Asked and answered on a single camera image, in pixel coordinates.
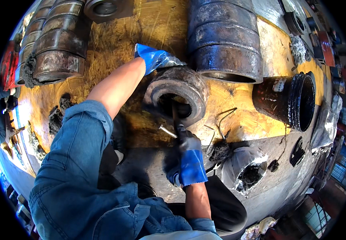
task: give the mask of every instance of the bucket label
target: bucket label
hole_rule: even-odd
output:
[[[286,80],[279,80],[276,84],[273,85],[273,91],[275,92],[282,92],[283,86],[285,85]]]

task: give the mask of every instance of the denim shirt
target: denim shirt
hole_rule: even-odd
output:
[[[108,191],[97,189],[100,161],[113,122],[104,106],[87,100],[66,110],[63,125],[38,171],[29,207],[43,239],[135,239],[148,233],[189,239],[214,222],[175,216],[160,197],[139,199],[137,184]]]

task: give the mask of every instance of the bare forearm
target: bare forearm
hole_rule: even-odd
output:
[[[187,218],[212,219],[205,183],[194,183],[186,187],[185,213]]]
[[[145,61],[135,58],[114,70],[97,84],[87,97],[104,105],[113,119],[145,75]]]

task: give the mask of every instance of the blue denim sleeve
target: blue denim sleeve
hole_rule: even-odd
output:
[[[38,171],[41,188],[63,182],[83,182],[97,187],[104,148],[112,134],[113,121],[102,103],[87,100],[68,108],[51,151]]]
[[[215,231],[214,222],[209,218],[193,218],[188,219],[187,222],[190,224],[193,230],[207,231],[217,234]]]

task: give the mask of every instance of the rolled-up sleeve cuff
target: rolled-up sleeve cuff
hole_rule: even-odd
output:
[[[96,100],[86,100],[80,104],[66,109],[62,123],[64,124],[74,115],[82,112],[85,112],[91,118],[98,119],[102,122],[105,130],[105,145],[107,145],[109,143],[110,136],[112,135],[113,121],[104,105]]]
[[[187,221],[193,230],[208,231],[217,234],[214,222],[209,218],[193,218]]]

